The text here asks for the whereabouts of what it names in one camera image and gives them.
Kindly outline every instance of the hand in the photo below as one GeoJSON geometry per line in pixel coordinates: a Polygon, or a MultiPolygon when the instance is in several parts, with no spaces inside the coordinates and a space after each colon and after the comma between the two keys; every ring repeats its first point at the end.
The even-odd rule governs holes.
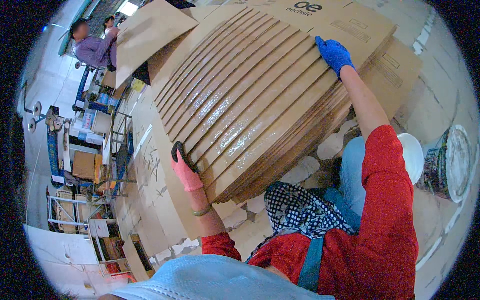
{"type": "Polygon", "coordinates": [[[323,59],[335,71],[339,79],[340,70],[343,66],[348,65],[355,69],[349,51],[339,42],[332,39],[324,41],[321,37],[316,36],[315,43],[317,44],[318,50],[323,59]]]}
{"type": "Polygon", "coordinates": [[[186,192],[192,192],[198,190],[204,186],[204,183],[200,180],[200,176],[197,173],[194,173],[190,169],[183,158],[180,155],[180,151],[177,149],[177,161],[171,158],[172,169],[175,171],[175,174],[180,179],[181,183],[185,187],[186,192]]]}

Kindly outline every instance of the tape roll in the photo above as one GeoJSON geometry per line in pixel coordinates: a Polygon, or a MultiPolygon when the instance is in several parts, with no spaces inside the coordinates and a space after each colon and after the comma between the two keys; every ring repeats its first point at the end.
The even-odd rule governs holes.
{"type": "Polygon", "coordinates": [[[30,121],[28,122],[28,132],[34,133],[35,129],[36,129],[35,118],[31,118],[30,121]]]}
{"type": "Polygon", "coordinates": [[[38,117],[40,116],[41,113],[42,113],[42,104],[40,103],[40,101],[37,101],[35,105],[33,105],[33,115],[35,117],[38,117]]]}

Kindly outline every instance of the bracelet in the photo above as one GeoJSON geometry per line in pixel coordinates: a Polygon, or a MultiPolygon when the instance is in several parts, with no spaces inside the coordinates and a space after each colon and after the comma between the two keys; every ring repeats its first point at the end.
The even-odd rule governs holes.
{"type": "Polygon", "coordinates": [[[208,213],[209,211],[211,211],[212,208],[213,208],[212,204],[209,203],[208,206],[207,206],[206,208],[202,209],[202,210],[198,210],[198,211],[193,210],[193,211],[192,211],[192,214],[193,214],[194,216],[203,216],[203,215],[205,215],[206,213],[208,213]]]}

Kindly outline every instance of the blue apron strap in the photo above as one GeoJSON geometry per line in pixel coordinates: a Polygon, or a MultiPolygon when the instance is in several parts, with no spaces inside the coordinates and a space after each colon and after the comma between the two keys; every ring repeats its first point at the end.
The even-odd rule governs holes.
{"type": "Polygon", "coordinates": [[[317,293],[320,261],[322,260],[322,247],[324,238],[312,239],[308,247],[307,257],[300,271],[298,286],[317,293]]]}

